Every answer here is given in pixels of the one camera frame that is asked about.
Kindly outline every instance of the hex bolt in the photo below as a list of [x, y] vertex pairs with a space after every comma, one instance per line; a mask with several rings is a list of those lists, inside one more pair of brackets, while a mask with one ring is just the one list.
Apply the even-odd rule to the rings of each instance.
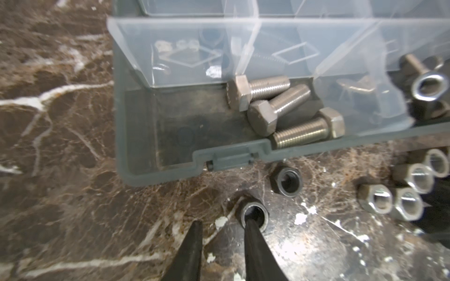
[[250, 102], [270, 99], [289, 89], [291, 81], [287, 76], [274, 76], [258, 80], [247, 80], [239, 75], [226, 85], [226, 97], [231, 109], [246, 111]]
[[275, 149], [313, 143], [319, 140], [339, 138], [345, 135], [344, 117], [336, 110], [326, 107], [317, 117], [301, 125], [275, 132], [272, 143]]
[[270, 101], [252, 102], [247, 111], [248, 121], [258, 135], [267, 137], [275, 132], [278, 118], [304, 104], [310, 96], [308, 86], [299, 84]]

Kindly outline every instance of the nut hole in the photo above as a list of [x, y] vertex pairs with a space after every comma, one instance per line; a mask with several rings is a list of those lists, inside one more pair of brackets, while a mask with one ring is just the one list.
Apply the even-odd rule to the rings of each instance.
[[435, 78], [427, 78], [420, 82], [419, 91], [424, 96], [435, 95], [441, 87], [441, 82]]
[[254, 220], [259, 228], [263, 226], [265, 218], [266, 215], [264, 214], [264, 211], [258, 206], [250, 206], [247, 210], [245, 210], [244, 220]]
[[287, 193], [294, 193], [300, 187], [300, 179], [293, 172], [287, 172], [281, 179], [281, 186]]
[[428, 174], [421, 168], [416, 168], [412, 172], [415, 184], [421, 189], [427, 189], [429, 183]]
[[438, 154], [430, 155], [430, 165], [438, 173], [444, 173], [446, 171], [445, 160]]
[[401, 197], [401, 203], [406, 213], [415, 215], [419, 212], [419, 204], [417, 198], [411, 192], [405, 192]]
[[373, 202], [375, 206], [379, 209], [386, 209], [389, 207], [389, 196], [390, 194], [386, 192], [385, 190], [378, 189], [373, 193]]

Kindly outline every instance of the steel nut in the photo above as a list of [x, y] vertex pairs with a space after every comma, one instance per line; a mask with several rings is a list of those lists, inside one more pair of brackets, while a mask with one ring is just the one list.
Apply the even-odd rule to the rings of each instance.
[[409, 161], [410, 163], [422, 163], [429, 167], [431, 173], [437, 178], [446, 178], [450, 172], [447, 155], [437, 148], [411, 152]]
[[244, 229], [246, 225], [245, 222], [249, 219], [253, 219], [258, 225], [259, 230], [263, 232], [269, 223], [269, 212], [261, 201], [250, 197], [241, 201], [236, 210], [236, 218]]
[[420, 195], [410, 187], [394, 188], [394, 207], [390, 215], [403, 221], [415, 221], [422, 217], [423, 201]]
[[415, 99], [430, 102], [439, 99], [449, 89], [449, 85], [446, 75], [430, 71], [414, 80], [411, 94]]
[[274, 192], [295, 197], [303, 189], [303, 179], [300, 171], [285, 165], [279, 165], [270, 175], [270, 183]]
[[358, 190], [358, 202], [373, 214], [388, 214], [392, 210], [392, 193], [382, 184], [364, 184]]
[[409, 185], [418, 194], [430, 193], [434, 186], [431, 169], [422, 163], [397, 165], [392, 169], [392, 178]]

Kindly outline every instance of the silver hex nut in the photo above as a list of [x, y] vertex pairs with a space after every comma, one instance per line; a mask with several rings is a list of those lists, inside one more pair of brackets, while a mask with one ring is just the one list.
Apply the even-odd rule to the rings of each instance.
[[364, 184], [358, 190], [358, 202], [373, 214], [388, 214], [392, 210], [392, 193], [382, 184]]
[[392, 189], [394, 207], [390, 215], [403, 221], [415, 221], [423, 215], [423, 201], [420, 195], [410, 187]]
[[397, 165], [392, 168], [392, 179], [407, 184], [419, 194], [430, 193], [434, 176], [429, 167], [422, 163]]

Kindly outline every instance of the plastic organizer box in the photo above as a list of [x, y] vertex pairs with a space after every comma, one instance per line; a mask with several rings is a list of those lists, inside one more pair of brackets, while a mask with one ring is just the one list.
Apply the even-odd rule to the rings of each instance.
[[[406, 53], [450, 58], [450, 1], [114, 0], [108, 30], [119, 157], [134, 183], [146, 184], [200, 173], [200, 163], [214, 163], [199, 156], [205, 149], [261, 142], [266, 155], [275, 152], [245, 114], [226, 106], [223, 83], [239, 74], [308, 81], [314, 110], [340, 111], [348, 137], [411, 127], [387, 71], [398, 70]], [[280, 126], [309, 117], [293, 113]], [[164, 172], [171, 175], [149, 179]]]

